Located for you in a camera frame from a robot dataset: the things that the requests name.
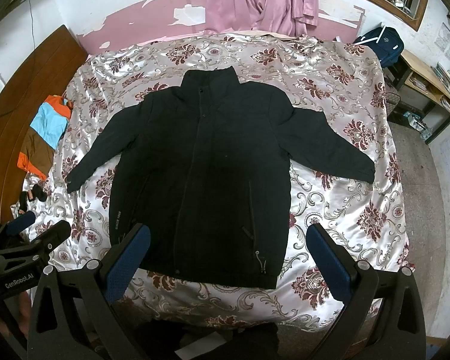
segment jacket collar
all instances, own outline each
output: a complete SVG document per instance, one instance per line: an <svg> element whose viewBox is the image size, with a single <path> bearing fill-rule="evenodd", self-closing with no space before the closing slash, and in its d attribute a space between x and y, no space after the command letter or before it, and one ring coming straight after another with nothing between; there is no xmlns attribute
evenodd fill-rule
<svg viewBox="0 0 450 360"><path fill-rule="evenodd" d="M188 70L180 85L181 97L197 101L200 90L208 91L213 100L219 101L240 85L233 66L216 70Z"/></svg>

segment wooden headboard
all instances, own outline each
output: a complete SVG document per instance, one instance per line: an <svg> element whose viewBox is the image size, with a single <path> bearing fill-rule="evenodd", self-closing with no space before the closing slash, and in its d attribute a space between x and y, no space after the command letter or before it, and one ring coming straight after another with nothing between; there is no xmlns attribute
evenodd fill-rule
<svg viewBox="0 0 450 360"><path fill-rule="evenodd" d="M86 58L86 52L62 25L30 54L1 91L1 223L13 219L10 205L17 202L23 187L25 172L18 169L17 159L30 123L48 95L65 91Z"/></svg>

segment light blue fabric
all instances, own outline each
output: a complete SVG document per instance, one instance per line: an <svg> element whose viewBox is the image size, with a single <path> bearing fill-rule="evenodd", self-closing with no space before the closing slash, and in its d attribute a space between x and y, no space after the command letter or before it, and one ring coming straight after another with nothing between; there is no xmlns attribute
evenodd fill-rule
<svg viewBox="0 0 450 360"><path fill-rule="evenodd" d="M30 125L54 150L59 145L66 126L67 118L59 115L49 103L40 105Z"/></svg>

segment jacket sleeve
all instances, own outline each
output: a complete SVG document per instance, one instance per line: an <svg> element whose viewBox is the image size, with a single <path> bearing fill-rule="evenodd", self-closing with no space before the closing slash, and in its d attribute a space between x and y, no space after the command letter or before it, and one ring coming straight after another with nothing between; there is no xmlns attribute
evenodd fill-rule
<svg viewBox="0 0 450 360"><path fill-rule="evenodd" d="M151 108L152 99L146 98L140 104L124 108L112 116L90 151L65 178L68 193L77 191L96 168L120 154L137 138L140 128L148 121Z"/></svg>
<svg viewBox="0 0 450 360"><path fill-rule="evenodd" d="M271 95L269 112L278 143L293 160L324 174L373 183L372 159L336 134L323 112L294 108L278 88Z"/></svg>

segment wire basket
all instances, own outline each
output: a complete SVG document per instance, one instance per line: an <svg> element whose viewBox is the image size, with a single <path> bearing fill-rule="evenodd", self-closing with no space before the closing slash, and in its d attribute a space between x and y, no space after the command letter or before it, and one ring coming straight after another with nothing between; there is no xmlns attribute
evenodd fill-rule
<svg viewBox="0 0 450 360"><path fill-rule="evenodd" d="M401 97L393 92L385 93L385 107L387 109L387 116L390 116L394 108L397 106Z"/></svg>

